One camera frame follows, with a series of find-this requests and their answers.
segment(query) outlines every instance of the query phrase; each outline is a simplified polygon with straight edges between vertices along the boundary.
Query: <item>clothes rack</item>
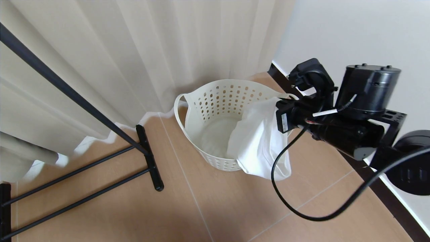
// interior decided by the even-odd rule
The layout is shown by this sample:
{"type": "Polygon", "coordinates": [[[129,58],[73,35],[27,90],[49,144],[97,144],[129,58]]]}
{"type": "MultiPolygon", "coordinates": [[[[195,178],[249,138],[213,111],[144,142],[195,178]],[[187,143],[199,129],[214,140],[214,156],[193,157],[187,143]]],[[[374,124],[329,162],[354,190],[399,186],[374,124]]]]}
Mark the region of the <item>clothes rack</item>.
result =
{"type": "Polygon", "coordinates": [[[43,63],[35,54],[33,54],[15,35],[13,35],[2,23],[0,23],[0,41],[3,42],[9,49],[11,49],[16,55],[18,55],[22,60],[24,60],[29,66],[31,66],[35,71],[37,71],[40,75],[42,75],[47,81],[49,81],[52,85],[58,88],[62,93],[72,99],[76,104],[81,106],[85,111],[103,123],[105,126],[110,128],[113,132],[115,132],[118,136],[127,141],[131,146],[117,151],[113,154],[110,154],[104,158],[101,158],[95,162],[92,162],[84,167],[81,167],[77,170],[74,170],[62,177],[59,177],[53,181],[50,181],[46,184],[43,184],[31,191],[28,191],[22,195],[19,195],[15,198],[11,198],[10,184],[0,184],[0,241],[1,242],[11,242],[12,237],[24,232],[40,223],[43,223],[53,217],[56,217],[62,213],[67,212],[70,209],[73,209],[93,198],[100,196],[101,194],[114,189],[124,183],[127,183],[134,178],[137,178],[147,172],[151,175],[152,183],[154,184],[154,188],[157,191],[162,191],[164,189],[163,181],[161,180],[160,173],[157,169],[157,165],[154,159],[154,155],[151,151],[151,147],[149,145],[148,138],[145,133],[145,129],[141,125],[136,126],[136,132],[139,137],[139,143],[132,139],[129,135],[127,135],[124,131],[122,131],[119,127],[117,127],[111,120],[109,120],[106,116],[104,116],[99,110],[97,110],[91,103],[89,103],[85,98],[83,98],[78,92],[76,92],[72,87],[70,87],[64,80],[62,80],[54,71],[52,71],[45,63],[43,63]],[[28,197],[38,191],[41,191],[47,187],[50,187],[58,182],[61,182],[71,176],[74,176],[82,171],[85,171],[91,167],[94,167],[102,162],[105,162],[113,157],[121,155],[131,149],[137,149],[140,151],[148,165],[147,168],[113,184],[110,185],[98,192],[95,192],[75,203],[72,203],[62,209],[59,209],[43,218],[38,219],[35,222],[27,224],[15,231],[11,230],[11,204],[17,202],[25,197],[28,197]]]}

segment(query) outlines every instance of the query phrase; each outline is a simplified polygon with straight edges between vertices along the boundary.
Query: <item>wall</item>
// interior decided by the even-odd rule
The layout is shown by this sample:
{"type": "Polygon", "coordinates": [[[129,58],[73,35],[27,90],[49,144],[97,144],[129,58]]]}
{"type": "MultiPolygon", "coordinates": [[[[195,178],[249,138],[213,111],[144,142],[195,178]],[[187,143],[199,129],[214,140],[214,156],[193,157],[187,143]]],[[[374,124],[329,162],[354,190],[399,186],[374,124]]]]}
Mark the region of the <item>wall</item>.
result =
{"type": "MultiPolygon", "coordinates": [[[[288,73],[317,58],[337,86],[345,66],[368,63],[402,69],[388,108],[408,114],[399,136],[430,130],[430,1],[300,0],[273,62],[288,73]]],[[[430,196],[388,187],[430,235],[430,196]]]]}

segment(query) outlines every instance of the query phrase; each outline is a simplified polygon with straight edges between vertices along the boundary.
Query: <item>brown floor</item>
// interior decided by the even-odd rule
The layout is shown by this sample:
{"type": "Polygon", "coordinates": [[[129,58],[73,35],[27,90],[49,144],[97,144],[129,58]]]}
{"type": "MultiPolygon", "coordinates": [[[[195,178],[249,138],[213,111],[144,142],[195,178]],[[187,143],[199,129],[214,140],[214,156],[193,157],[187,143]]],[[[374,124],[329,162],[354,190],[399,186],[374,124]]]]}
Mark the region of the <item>brown floor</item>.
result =
{"type": "MultiPolygon", "coordinates": [[[[282,91],[267,73],[253,80],[282,91]]],[[[155,191],[149,174],[144,174],[13,241],[411,241],[369,189],[338,218],[306,221],[284,207],[269,180],[241,171],[219,171],[207,164],[174,117],[152,117],[145,128],[165,184],[162,192],[155,191]]],[[[137,139],[133,131],[127,132],[137,139]]],[[[121,138],[112,144],[95,141],[65,168],[45,165],[36,179],[14,184],[13,195],[126,146],[121,138]]],[[[278,187],[287,201],[309,215],[332,212],[362,182],[334,148],[308,134],[291,148],[290,160],[292,176],[278,182],[278,187]]],[[[12,229],[144,167],[143,155],[132,150],[29,196],[13,205],[12,229]]]]}

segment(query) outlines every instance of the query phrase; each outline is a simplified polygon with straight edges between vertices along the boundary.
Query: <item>laundry basket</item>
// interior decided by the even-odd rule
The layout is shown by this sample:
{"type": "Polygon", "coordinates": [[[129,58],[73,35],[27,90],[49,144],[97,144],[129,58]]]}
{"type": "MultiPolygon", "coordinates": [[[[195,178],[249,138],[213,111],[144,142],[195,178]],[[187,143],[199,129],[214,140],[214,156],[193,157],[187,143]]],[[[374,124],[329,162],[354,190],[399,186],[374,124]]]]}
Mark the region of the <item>laundry basket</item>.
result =
{"type": "Polygon", "coordinates": [[[179,95],[173,109],[185,136],[210,165],[222,171],[238,171],[237,161],[226,158],[231,132],[242,119],[248,104],[276,96],[298,99],[293,94],[279,93],[257,82],[224,79],[179,95]],[[188,103],[185,127],[178,114],[181,97],[188,103]]]}

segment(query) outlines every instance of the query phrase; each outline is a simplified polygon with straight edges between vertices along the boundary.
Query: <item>sticker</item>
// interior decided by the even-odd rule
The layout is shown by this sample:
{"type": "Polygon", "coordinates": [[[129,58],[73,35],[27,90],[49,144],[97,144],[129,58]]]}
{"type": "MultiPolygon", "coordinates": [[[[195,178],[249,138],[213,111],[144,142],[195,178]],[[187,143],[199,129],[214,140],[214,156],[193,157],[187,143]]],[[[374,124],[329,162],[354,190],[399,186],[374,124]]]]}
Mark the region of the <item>sticker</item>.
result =
{"type": "Polygon", "coordinates": [[[287,130],[288,130],[287,114],[286,113],[282,114],[281,118],[282,118],[282,129],[284,130],[284,132],[287,132],[287,130]]]}

